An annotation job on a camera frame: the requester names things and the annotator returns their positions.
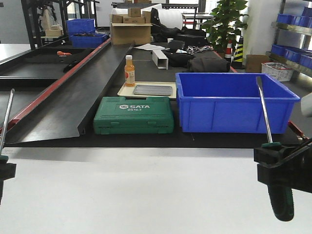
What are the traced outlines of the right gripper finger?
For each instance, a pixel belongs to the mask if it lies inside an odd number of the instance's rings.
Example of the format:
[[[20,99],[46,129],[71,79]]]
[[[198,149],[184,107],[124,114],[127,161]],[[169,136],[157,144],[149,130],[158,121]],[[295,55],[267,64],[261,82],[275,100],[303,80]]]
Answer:
[[[293,188],[291,172],[293,166],[287,157],[293,146],[263,145],[253,149],[253,159],[257,162],[257,179],[269,188]]]

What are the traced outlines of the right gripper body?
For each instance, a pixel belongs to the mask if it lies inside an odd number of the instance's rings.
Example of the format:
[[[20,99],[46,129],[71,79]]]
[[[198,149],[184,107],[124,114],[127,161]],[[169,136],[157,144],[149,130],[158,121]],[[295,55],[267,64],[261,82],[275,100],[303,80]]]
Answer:
[[[278,147],[279,161],[286,170],[289,181],[278,186],[279,193],[291,193],[292,189],[312,192],[312,140],[308,139],[294,147],[281,145]]]

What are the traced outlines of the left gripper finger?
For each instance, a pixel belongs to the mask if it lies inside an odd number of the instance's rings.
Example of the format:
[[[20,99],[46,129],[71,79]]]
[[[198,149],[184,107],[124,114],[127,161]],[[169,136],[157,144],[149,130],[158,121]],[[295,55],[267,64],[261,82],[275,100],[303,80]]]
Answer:
[[[16,164],[7,162],[7,159],[0,160],[0,200],[3,196],[4,181],[14,178],[16,175]]]

